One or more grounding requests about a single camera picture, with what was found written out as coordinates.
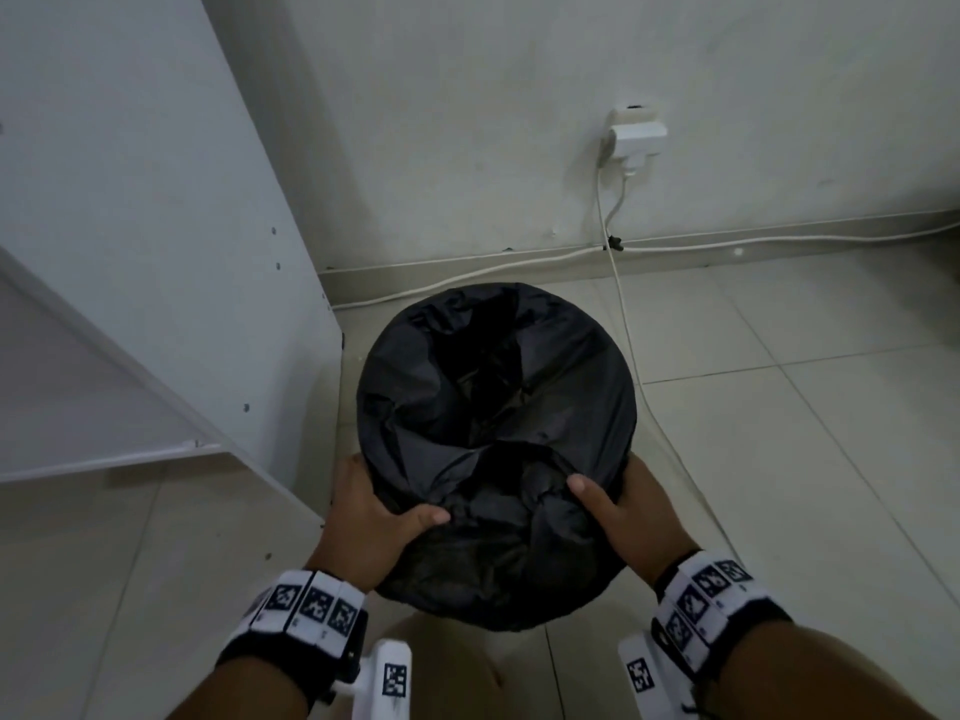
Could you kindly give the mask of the person's left hand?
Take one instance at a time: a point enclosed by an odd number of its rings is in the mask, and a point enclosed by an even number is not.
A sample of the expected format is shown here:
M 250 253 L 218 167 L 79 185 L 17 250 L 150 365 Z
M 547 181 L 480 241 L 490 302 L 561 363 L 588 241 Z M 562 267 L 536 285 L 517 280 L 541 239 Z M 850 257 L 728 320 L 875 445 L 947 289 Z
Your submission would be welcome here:
M 318 544 L 304 569 L 325 573 L 361 593 L 374 591 L 407 547 L 389 550 L 388 516 L 399 514 L 386 508 L 375 494 L 363 457 L 353 454 L 344 458 L 335 470 L 331 505 Z

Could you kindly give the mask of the person's right hand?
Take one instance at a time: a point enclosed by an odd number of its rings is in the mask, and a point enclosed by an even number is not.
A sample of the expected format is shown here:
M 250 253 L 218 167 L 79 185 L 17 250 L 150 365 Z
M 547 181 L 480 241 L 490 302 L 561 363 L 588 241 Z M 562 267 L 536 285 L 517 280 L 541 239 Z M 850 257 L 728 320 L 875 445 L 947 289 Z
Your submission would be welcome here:
M 666 572 L 700 551 L 661 483 L 646 463 L 630 454 L 618 505 L 628 514 L 628 542 L 611 546 L 623 562 L 654 589 Z

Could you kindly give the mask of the black plastic trash bag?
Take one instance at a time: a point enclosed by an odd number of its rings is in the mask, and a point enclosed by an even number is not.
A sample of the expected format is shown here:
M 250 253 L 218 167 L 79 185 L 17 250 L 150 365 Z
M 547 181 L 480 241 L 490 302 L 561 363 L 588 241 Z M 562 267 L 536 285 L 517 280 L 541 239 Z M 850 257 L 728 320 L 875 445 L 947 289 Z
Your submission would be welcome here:
M 589 604 L 624 569 L 568 478 L 618 501 L 638 405 L 621 349 L 575 304 L 520 282 L 415 302 L 373 343 L 355 403 L 383 505 L 450 514 L 404 549 L 384 598 L 523 632 Z

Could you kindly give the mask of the person's left forearm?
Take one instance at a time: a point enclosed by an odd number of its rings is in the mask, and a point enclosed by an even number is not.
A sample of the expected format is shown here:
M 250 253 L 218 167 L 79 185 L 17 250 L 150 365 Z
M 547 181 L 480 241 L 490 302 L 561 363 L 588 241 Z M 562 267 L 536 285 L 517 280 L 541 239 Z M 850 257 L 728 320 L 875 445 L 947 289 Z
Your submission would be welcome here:
M 304 646 L 228 653 L 166 720 L 307 720 L 339 661 Z

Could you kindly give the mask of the person's right forearm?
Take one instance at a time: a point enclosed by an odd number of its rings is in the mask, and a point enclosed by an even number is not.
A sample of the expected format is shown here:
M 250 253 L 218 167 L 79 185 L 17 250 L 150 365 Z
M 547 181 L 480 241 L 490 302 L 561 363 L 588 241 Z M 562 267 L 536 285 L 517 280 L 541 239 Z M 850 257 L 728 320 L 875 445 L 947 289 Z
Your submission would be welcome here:
M 694 695 L 720 720 L 937 720 L 863 653 L 786 621 L 747 632 Z

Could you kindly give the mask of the left marker wristband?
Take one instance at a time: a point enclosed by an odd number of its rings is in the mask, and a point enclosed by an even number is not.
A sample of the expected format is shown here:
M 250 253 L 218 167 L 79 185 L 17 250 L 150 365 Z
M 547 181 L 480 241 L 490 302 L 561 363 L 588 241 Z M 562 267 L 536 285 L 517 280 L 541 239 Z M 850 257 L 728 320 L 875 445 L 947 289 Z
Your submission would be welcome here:
M 263 589 L 229 635 L 215 666 L 255 658 L 279 670 L 311 710 L 329 705 L 336 681 L 359 672 L 369 613 L 366 594 L 323 571 L 281 573 Z

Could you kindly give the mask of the marker wristband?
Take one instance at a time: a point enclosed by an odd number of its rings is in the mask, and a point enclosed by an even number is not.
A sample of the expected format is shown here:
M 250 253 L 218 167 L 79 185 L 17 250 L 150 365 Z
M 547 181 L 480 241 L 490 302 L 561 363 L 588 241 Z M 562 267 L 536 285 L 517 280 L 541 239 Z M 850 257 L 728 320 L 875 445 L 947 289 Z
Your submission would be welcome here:
M 657 646 L 691 681 L 716 680 L 754 629 L 793 619 L 736 560 L 697 551 L 676 559 L 654 583 Z
M 255 658 L 279 670 L 311 710 L 329 705 L 336 681 L 359 672 L 369 613 L 366 594 L 323 571 L 281 573 L 263 589 L 229 635 L 215 666 Z

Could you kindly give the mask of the right marker wristband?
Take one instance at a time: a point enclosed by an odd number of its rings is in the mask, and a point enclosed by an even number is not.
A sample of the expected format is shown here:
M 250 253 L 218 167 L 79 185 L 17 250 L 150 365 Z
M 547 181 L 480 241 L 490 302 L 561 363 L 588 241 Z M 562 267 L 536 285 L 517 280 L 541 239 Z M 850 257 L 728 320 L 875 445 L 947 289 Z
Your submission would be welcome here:
M 736 560 L 697 551 L 676 559 L 654 583 L 657 646 L 691 681 L 716 680 L 754 629 L 793 619 Z

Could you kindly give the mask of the white plug adapter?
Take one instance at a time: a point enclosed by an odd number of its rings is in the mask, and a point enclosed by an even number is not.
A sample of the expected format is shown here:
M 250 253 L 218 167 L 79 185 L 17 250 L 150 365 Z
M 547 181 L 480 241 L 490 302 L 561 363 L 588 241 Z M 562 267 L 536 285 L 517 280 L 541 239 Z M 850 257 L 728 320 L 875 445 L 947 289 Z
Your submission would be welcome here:
M 604 138 L 604 163 L 613 161 L 624 171 L 635 171 L 665 147 L 668 128 L 659 120 L 620 123 L 611 126 Z

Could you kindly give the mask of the white cabinet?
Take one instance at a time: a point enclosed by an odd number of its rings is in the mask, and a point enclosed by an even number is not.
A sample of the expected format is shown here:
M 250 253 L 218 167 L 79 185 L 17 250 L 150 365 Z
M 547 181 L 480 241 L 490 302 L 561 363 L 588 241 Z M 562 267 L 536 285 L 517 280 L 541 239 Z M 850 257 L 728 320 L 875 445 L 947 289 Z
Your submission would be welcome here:
M 228 454 L 326 513 L 343 334 L 201 0 L 0 0 L 0 485 Z

